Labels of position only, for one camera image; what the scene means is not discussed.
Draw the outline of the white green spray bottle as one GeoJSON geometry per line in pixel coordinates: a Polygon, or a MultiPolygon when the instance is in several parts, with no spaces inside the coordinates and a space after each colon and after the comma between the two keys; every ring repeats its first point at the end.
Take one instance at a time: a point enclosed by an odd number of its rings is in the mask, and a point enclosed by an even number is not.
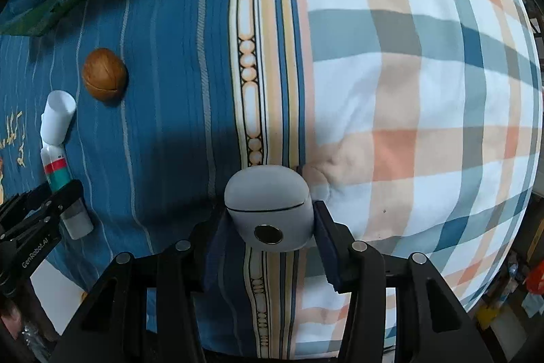
{"type": "MultiPolygon", "coordinates": [[[[62,146],[52,146],[43,142],[40,158],[46,180],[53,193],[69,184],[72,176],[66,162],[66,152],[62,146]]],[[[67,207],[61,218],[70,238],[74,241],[87,236],[93,230],[87,208],[81,198],[67,207]]]]}

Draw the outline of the white plastic cap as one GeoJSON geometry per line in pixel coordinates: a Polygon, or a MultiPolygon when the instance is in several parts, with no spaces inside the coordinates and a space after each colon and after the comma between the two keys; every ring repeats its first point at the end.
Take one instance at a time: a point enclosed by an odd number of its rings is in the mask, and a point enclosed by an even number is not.
{"type": "Polygon", "coordinates": [[[40,138],[43,143],[60,146],[75,115],[75,98],[63,90],[53,90],[47,97],[44,112],[41,115],[40,138]]]}

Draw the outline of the brown walnut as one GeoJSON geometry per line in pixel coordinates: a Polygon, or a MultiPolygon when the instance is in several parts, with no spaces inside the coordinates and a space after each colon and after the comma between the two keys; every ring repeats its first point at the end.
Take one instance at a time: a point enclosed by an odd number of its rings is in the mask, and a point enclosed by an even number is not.
{"type": "Polygon", "coordinates": [[[127,85],[124,63],[107,48],[97,48],[88,54],[81,75],[90,96],[102,102],[120,99],[127,85]]]}

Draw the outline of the white earbuds case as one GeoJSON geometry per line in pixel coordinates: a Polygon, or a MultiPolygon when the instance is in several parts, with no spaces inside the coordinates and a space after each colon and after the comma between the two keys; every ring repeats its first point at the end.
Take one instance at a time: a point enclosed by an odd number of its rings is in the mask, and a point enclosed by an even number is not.
{"type": "Polygon", "coordinates": [[[229,179],[224,203],[241,238],[258,251],[297,251],[312,238],[310,189],[292,169],[242,169],[229,179]]]}

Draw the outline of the blue striped bed sheet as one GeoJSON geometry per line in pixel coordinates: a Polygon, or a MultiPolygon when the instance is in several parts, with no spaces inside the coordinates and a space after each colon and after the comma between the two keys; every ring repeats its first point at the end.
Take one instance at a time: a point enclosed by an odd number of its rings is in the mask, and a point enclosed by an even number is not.
{"type": "Polygon", "coordinates": [[[149,39],[149,18],[121,37],[122,7],[103,34],[1,39],[1,189],[21,194],[45,181],[40,115],[56,89],[75,97],[65,143],[93,230],[62,233],[48,260],[90,289],[114,258],[160,253],[209,218],[229,178],[245,166],[297,166],[307,158],[299,0],[232,0],[233,40],[186,48],[149,39]],[[113,51],[127,70],[120,99],[90,96],[81,71],[90,52],[113,51]]]}

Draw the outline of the plaid checkered blanket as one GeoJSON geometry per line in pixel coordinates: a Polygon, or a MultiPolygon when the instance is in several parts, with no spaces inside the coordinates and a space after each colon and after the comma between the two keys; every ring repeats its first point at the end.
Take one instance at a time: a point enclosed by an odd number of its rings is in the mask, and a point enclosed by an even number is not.
{"type": "Polygon", "coordinates": [[[542,129],[522,0],[299,0],[312,196],[466,309],[522,223],[542,129]]]}

